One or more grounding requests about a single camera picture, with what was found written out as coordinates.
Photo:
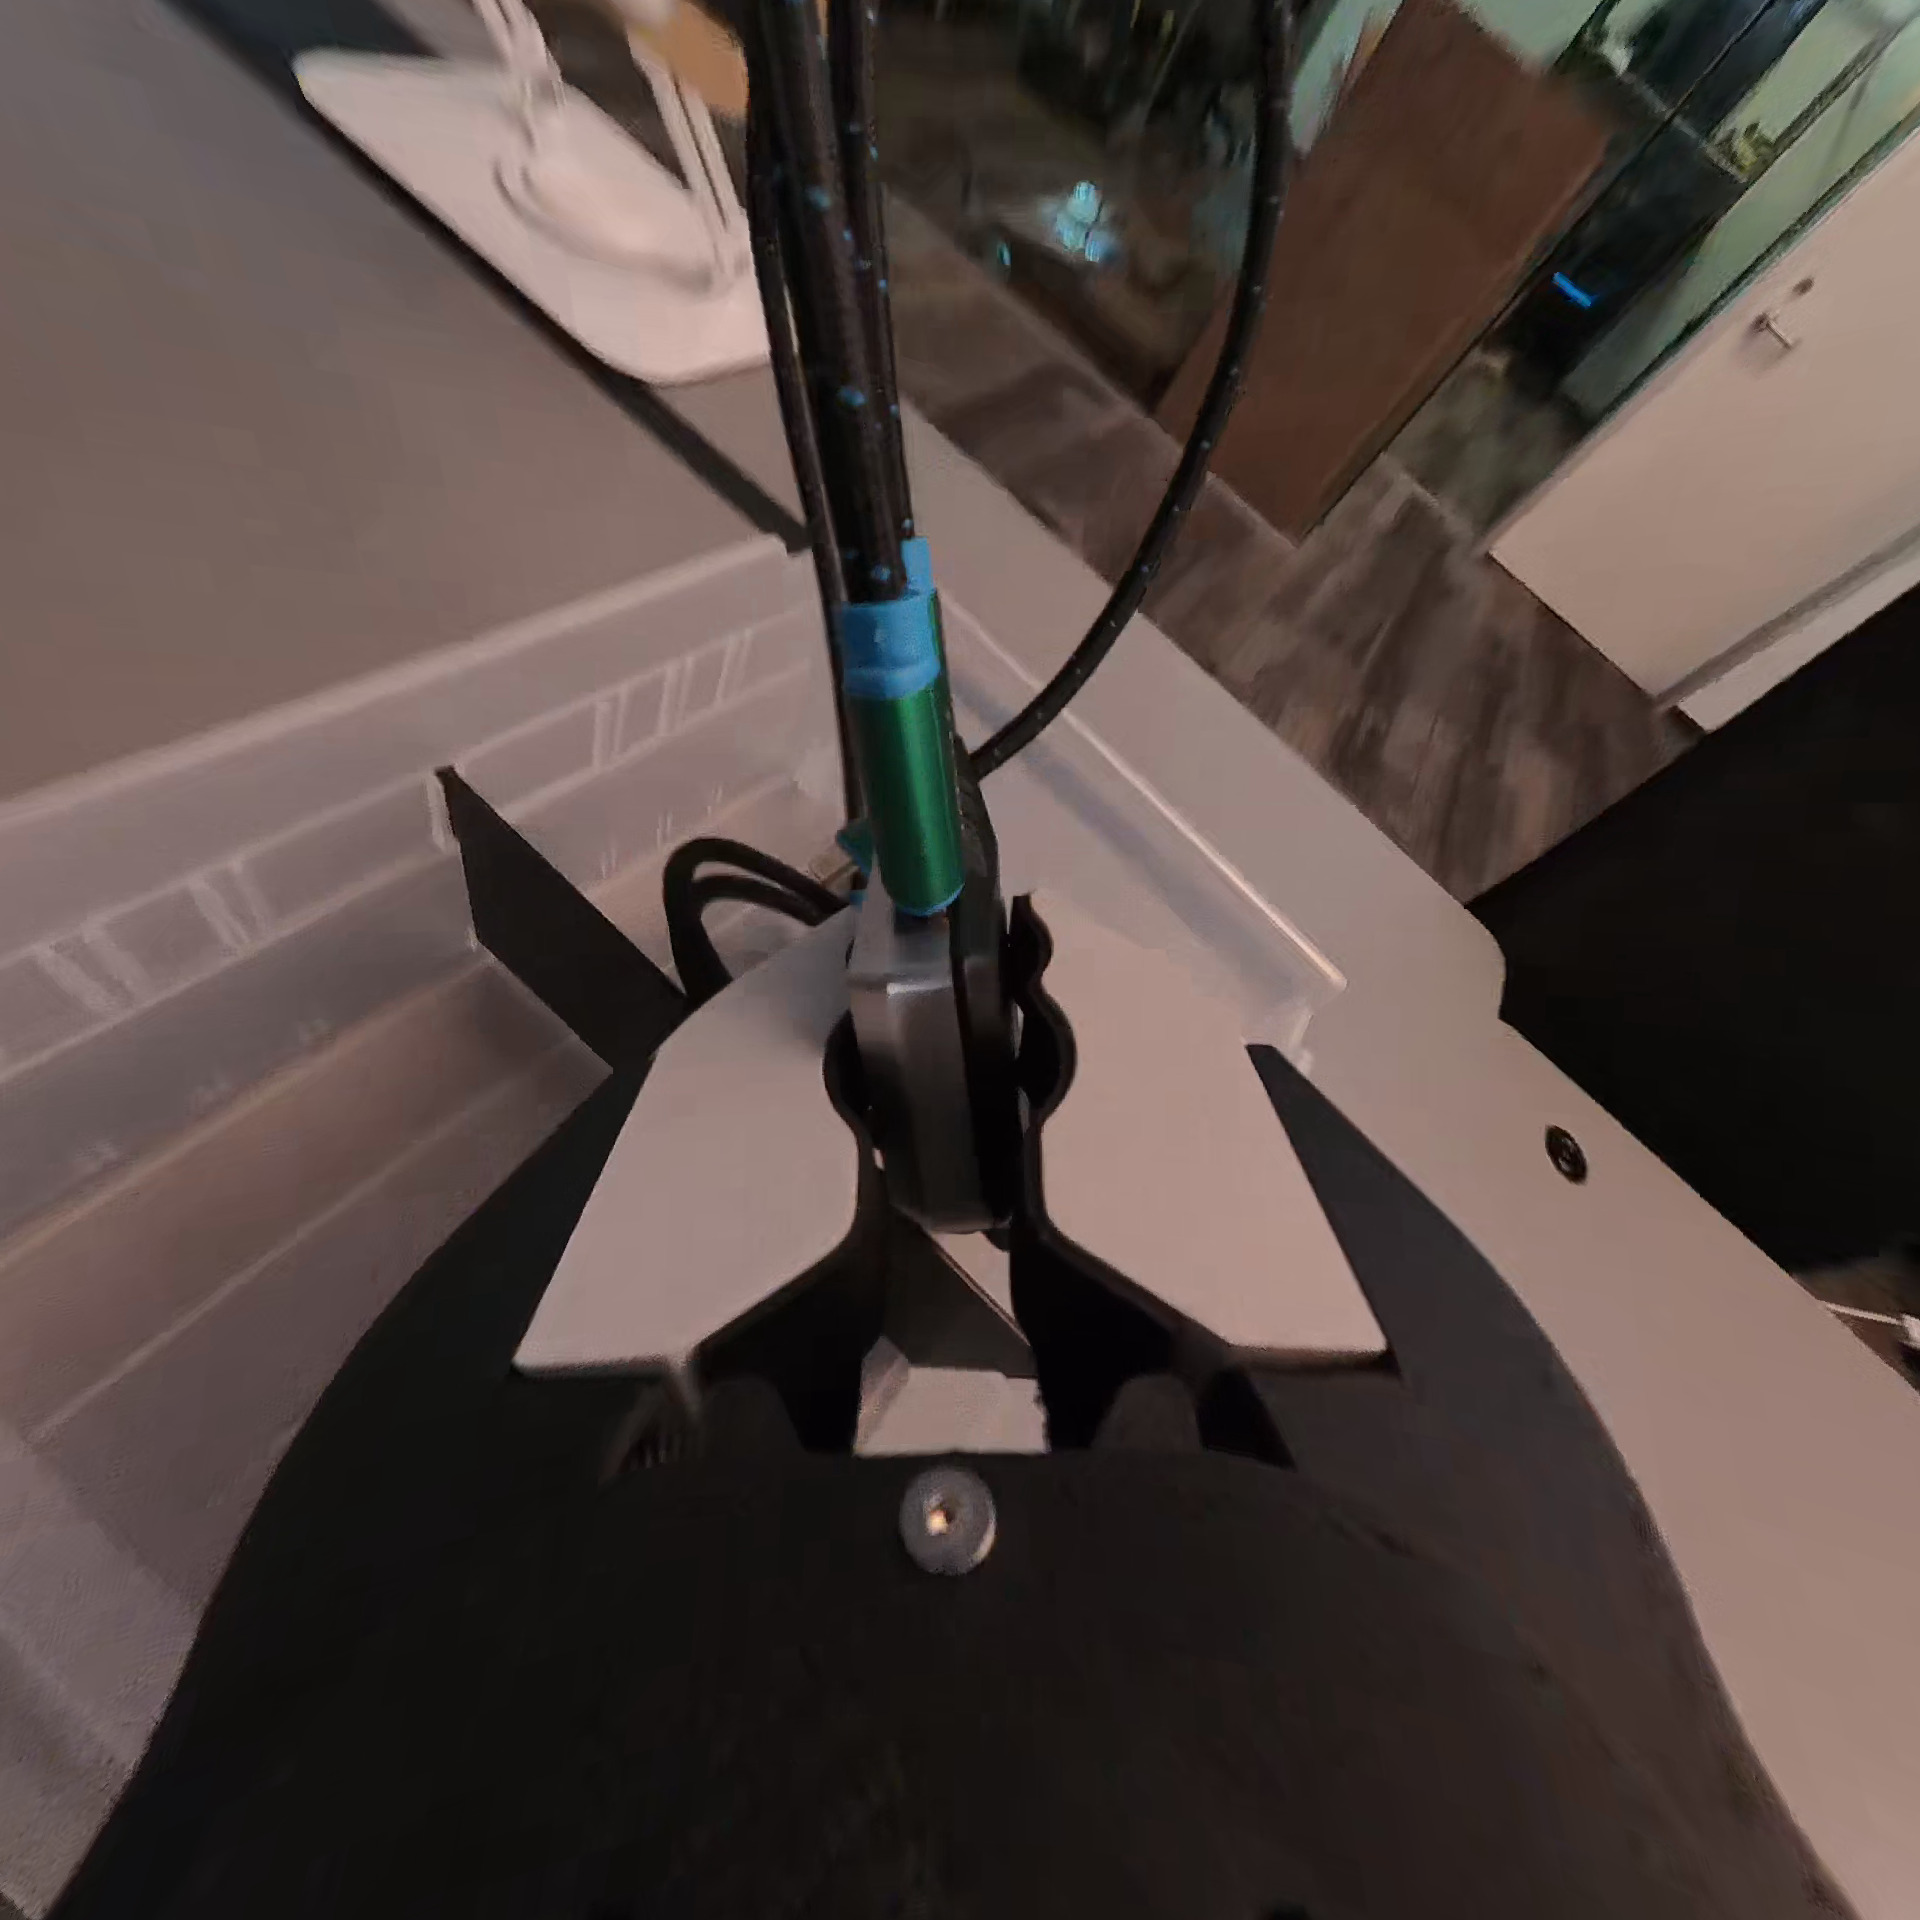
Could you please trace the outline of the white laptop stand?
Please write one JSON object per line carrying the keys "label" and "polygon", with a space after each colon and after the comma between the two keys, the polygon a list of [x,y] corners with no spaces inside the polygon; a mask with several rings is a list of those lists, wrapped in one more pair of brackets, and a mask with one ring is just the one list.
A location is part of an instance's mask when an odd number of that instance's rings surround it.
{"label": "white laptop stand", "polygon": [[657,389],[770,360],[748,213],[714,113],[625,4],[672,163],[569,85],[534,4],[475,4],[492,59],[311,50],[304,100],[602,367]]}

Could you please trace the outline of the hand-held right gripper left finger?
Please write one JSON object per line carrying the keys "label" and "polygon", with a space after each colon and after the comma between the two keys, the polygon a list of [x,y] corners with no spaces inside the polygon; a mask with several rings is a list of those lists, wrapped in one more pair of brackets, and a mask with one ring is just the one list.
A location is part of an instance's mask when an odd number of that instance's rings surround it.
{"label": "hand-held right gripper left finger", "polygon": [[858,912],[803,933],[657,1052],[539,1305],[524,1377],[760,1378],[810,1451],[851,1451],[881,1341],[890,1208],[843,1024]]}

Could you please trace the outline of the black chair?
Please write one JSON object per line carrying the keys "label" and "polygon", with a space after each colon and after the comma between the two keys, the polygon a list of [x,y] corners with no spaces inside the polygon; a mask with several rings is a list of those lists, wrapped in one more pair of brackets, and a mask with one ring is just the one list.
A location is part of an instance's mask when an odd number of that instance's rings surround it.
{"label": "black chair", "polygon": [[1503,1019],[1793,1273],[1919,1236],[1919,591],[1482,891]]}

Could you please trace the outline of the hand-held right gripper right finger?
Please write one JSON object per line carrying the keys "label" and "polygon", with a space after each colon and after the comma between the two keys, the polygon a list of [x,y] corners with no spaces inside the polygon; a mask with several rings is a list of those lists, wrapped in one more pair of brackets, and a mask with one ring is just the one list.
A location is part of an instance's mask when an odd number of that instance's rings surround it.
{"label": "hand-held right gripper right finger", "polygon": [[1390,1341],[1265,1082],[1278,1058],[1182,959],[1065,896],[1011,922],[1025,1135],[1015,1321],[1047,1449],[1174,1381],[1201,1447],[1286,1451],[1272,1377],[1390,1367]]}

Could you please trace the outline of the brown wooden panel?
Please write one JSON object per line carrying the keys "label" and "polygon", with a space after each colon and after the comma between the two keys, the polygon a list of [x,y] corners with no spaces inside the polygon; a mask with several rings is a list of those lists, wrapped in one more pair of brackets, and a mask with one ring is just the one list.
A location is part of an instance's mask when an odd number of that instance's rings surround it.
{"label": "brown wooden panel", "polygon": [[1211,474],[1306,537],[1505,314],[1609,128],[1467,4],[1396,4],[1287,169]]}

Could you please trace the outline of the clear plastic storage bin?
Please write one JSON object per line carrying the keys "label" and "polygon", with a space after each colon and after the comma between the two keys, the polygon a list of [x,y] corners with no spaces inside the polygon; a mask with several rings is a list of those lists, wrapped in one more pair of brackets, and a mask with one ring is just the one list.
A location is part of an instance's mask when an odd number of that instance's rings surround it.
{"label": "clear plastic storage bin", "polygon": [[608,1073],[474,930],[451,768],[667,979],[695,836],[816,871],[826,645],[768,543],[6,818],[6,1456],[274,1456]]}

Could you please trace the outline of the white cabinet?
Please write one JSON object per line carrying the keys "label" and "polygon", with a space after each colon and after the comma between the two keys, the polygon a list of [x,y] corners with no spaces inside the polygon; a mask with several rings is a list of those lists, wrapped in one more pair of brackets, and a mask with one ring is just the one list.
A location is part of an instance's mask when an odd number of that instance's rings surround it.
{"label": "white cabinet", "polygon": [[1494,559],[1707,731],[1919,577],[1919,132],[1496,531]]}

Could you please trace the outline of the black hdmi switch box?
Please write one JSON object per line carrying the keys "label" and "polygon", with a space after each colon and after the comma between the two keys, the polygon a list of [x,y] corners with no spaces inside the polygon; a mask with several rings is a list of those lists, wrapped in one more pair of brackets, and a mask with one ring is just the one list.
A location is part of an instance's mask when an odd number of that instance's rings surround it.
{"label": "black hdmi switch box", "polygon": [[959,778],[962,891],[905,915],[878,873],[855,896],[848,1010],[862,1120],[897,1211],[929,1232],[1002,1232],[1019,1187],[1017,1010],[1000,841]]}

